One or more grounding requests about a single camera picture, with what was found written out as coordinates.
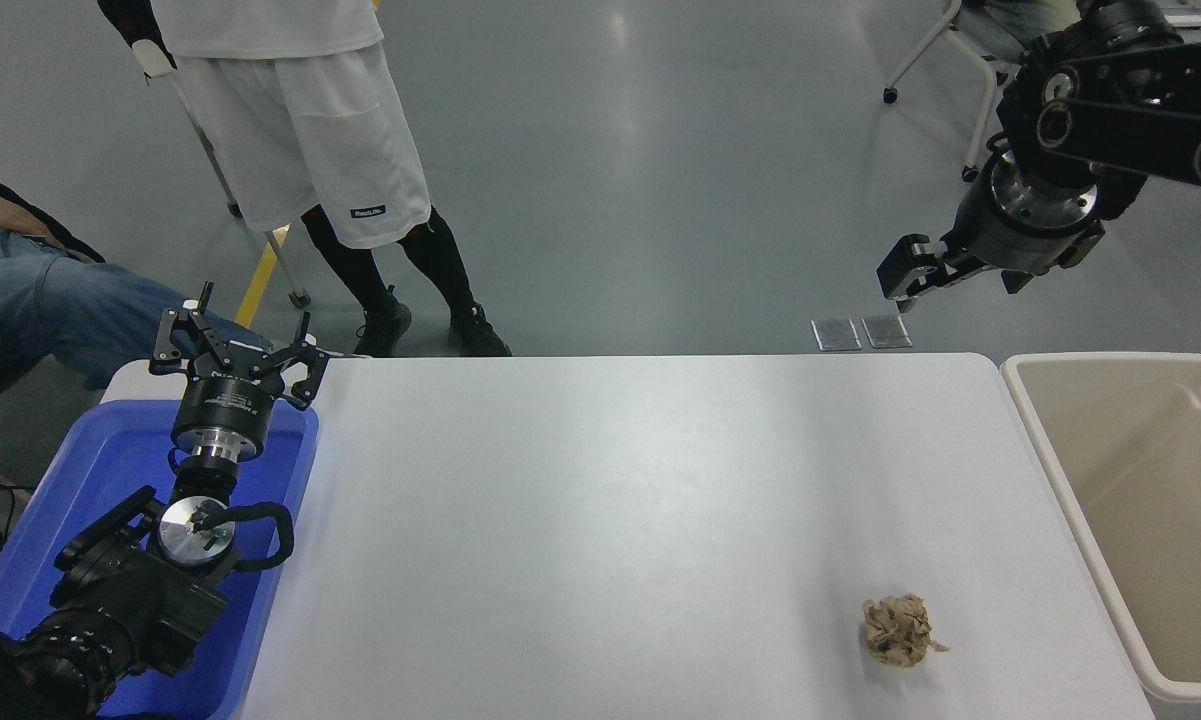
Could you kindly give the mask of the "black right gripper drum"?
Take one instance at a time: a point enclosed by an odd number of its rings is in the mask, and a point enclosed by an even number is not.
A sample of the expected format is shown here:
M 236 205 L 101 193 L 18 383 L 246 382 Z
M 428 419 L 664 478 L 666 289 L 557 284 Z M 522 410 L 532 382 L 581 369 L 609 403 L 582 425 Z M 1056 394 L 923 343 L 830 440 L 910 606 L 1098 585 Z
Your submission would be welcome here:
M 946 233 L 946 264 L 1044 274 L 1095 223 L 1094 193 L 1048 196 L 1030 188 L 999 193 L 978 184 Z

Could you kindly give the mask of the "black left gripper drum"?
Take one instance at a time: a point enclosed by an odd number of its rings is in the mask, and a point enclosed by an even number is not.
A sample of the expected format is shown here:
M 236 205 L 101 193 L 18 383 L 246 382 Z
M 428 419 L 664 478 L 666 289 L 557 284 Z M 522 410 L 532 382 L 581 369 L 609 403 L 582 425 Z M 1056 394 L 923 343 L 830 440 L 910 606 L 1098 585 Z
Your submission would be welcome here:
M 247 445 L 263 445 L 276 398 L 283 396 L 283 378 L 237 377 L 207 365 L 190 366 L 187 388 L 172 425 L 175 445 L 195 445 L 202 430 L 229 430 Z

